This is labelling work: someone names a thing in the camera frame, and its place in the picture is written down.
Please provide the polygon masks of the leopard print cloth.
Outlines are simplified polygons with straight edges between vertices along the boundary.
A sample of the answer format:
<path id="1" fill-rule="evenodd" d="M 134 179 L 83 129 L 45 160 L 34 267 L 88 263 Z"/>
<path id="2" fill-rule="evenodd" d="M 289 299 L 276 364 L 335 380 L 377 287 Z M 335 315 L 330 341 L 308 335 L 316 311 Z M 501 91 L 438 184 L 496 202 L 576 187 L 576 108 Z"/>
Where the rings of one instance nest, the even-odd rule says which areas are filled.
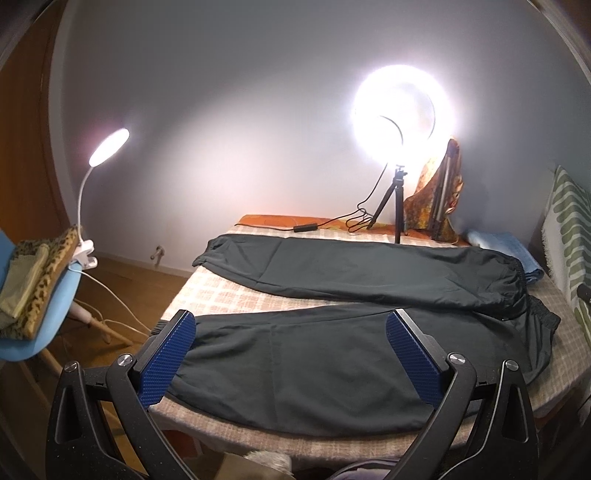
<path id="1" fill-rule="evenodd" d="M 42 275 L 18 320 L 7 328 L 1 328 L 2 338 L 33 340 L 36 337 L 53 290 L 63 271 L 71 262 L 77 247 L 78 237 L 76 225 L 70 226 L 60 236 L 55 238 L 23 240 L 17 243 L 9 256 L 8 269 L 10 260 L 16 253 L 32 253 L 33 249 L 41 243 L 49 246 L 49 256 L 43 268 Z"/>

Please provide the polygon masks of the blue plastic chair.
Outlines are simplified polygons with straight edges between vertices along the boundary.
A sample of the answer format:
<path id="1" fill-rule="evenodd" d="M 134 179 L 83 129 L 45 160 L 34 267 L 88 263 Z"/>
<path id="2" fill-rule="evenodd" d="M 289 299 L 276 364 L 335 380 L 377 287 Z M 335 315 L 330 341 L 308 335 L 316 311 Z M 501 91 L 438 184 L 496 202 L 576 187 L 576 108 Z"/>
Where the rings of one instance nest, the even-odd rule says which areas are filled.
<path id="1" fill-rule="evenodd" d="M 38 356 L 56 377 L 62 365 L 48 345 L 68 317 L 97 329 L 105 339 L 132 341 L 75 301 L 81 276 L 97 265 L 91 241 L 72 226 L 60 236 L 13 243 L 1 235 L 1 361 Z"/>

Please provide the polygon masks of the orange patterned fabric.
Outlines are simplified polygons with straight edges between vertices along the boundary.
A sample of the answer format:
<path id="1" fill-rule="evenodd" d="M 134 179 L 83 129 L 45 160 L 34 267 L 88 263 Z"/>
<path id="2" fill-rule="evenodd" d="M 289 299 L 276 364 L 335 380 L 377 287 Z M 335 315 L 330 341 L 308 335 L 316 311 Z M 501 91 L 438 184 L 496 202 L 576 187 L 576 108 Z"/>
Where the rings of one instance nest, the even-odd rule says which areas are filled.
<path id="1" fill-rule="evenodd" d="M 452 138 L 443 158 L 423 167 L 415 193 L 404 201 L 406 230 L 422 231 L 439 242 L 459 241 L 449 216 L 457 209 L 464 186 L 461 166 L 460 144 Z"/>

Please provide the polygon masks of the folded blue towel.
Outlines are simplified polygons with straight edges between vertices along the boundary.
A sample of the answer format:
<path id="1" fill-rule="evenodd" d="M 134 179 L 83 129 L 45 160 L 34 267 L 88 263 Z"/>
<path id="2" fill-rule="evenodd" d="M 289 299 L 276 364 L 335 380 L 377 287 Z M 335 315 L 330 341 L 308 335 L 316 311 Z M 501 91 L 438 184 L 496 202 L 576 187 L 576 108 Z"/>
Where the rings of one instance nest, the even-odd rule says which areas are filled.
<path id="1" fill-rule="evenodd" d="M 468 230 L 467 241 L 483 249 L 495 250 L 505 255 L 517 258 L 523 267 L 526 281 L 529 285 L 541 280 L 545 273 L 541 265 L 530 251 L 511 233 L 491 233 L 479 230 Z"/>

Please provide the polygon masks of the olive folded cloth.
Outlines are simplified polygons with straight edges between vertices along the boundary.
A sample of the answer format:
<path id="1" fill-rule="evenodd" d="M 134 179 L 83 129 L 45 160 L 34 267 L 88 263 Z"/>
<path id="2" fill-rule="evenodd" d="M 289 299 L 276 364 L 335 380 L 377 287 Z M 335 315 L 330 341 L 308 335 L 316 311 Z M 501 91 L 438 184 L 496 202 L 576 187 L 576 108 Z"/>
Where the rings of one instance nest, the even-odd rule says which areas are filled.
<path id="1" fill-rule="evenodd" d="M 23 313 L 42 275 L 49 246 L 41 243 L 32 253 L 16 253 L 10 260 L 1 290 L 1 328 L 14 324 Z"/>

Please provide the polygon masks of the black tripod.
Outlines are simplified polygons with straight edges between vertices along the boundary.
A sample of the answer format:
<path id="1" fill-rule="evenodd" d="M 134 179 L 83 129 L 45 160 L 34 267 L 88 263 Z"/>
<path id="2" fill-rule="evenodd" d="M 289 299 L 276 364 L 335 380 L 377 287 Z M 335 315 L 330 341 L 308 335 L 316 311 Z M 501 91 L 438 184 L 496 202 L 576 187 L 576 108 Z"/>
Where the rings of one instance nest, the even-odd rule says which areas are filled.
<path id="1" fill-rule="evenodd" d="M 396 244 L 401 243 L 401 235 L 404 231 L 404 178 L 406 175 L 407 172 L 403 167 L 396 167 L 396 170 L 394 170 L 393 181 L 377 207 L 377 211 L 373 214 L 372 218 L 370 218 L 370 223 L 367 226 L 368 230 L 375 226 L 387 203 L 391 197 L 394 197 L 394 242 Z"/>

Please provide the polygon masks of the dark green pants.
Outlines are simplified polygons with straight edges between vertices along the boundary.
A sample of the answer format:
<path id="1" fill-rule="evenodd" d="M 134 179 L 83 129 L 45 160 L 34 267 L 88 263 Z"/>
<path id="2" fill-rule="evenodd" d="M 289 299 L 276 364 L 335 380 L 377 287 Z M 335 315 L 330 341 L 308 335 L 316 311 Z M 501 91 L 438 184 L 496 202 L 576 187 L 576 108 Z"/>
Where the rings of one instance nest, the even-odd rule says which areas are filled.
<path id="1" fill-rule="evenodd" d="M 386 333 L 396 309 L 482 381 L 515 360 L 527 382 L 549 365 L 560 319 L 521 263 L 477 247 L 225 234 L 194 262 L 260 293 L 315 307 L 202 315 L 168 388 L 181 405 L 273 433 L 359 437 L 420 429 L 420 398 Z"/>

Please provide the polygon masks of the white clip desk lamp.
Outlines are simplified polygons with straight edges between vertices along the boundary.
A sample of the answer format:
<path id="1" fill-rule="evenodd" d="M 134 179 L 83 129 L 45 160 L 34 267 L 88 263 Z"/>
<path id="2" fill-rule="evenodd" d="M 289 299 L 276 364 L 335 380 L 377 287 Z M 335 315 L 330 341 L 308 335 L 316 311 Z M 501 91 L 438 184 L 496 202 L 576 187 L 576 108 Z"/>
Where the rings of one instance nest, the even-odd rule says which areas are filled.
<path id="1" fill-rule="evenodd" d="M 127 128 L 115 130 L 100 142 L 88 159 L 88 169 L 82 178 L 77 195 L 76 230 L 78 244 L 72 259 L 72 261 L 79 264 L 83 270 L 93 269 L 98 265 L 98 260 L 93 255 L 95 250 L 94 243 L 90 239 L 84 239 L 82 232 L 82 201 L 86 183 L 92 172 L 112 158 L 127 143 L 129 137 L 130 132 Z"/>

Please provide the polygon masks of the green striped white pillow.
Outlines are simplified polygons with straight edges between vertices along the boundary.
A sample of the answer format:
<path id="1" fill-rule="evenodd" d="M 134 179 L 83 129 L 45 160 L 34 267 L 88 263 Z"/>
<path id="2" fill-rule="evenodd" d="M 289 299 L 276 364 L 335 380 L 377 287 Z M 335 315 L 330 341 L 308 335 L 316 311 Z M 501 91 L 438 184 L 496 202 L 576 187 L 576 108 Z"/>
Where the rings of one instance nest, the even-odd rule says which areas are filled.
<path id="1" fill-rule="evenodd" d="M 590 286 L 590 192 L 562 166 L 555 170 L 542 240 L 550 276 L 590 341 L 590 301 L 577 292 Z"/>

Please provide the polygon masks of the checkered beige bed cover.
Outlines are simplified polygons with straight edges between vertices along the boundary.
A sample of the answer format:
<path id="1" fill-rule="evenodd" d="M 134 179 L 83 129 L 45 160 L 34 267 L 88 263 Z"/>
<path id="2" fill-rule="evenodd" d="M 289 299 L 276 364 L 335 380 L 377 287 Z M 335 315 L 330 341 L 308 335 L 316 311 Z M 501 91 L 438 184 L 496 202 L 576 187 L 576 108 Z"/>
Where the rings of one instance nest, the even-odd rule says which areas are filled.
<path id="1" fill-rule="evenodd" d="M 530 291 L 561 319 L 553 338 L 550 363 L 529 387 L 534 415 L 542 420 L 554 413 L 589 375 L 590 348 L 565 297 L 549 278 L 537 282 Z M 164 311 L 163 317 L 170 319 L 179 309 L 201 316 L 315 306 L 315 300 L 259 293 L 198 267 Z M 311 462 L 341 463 L 378 456 L 401 456 L 416 437 L 414 433 L 408 433 L 361 439 L 291 438 L 217 420 L 168 398 L 151 407 L 150 412 L 164 429 L 180 431 L 215 450 L 242 453 L 276 449 Z"/>

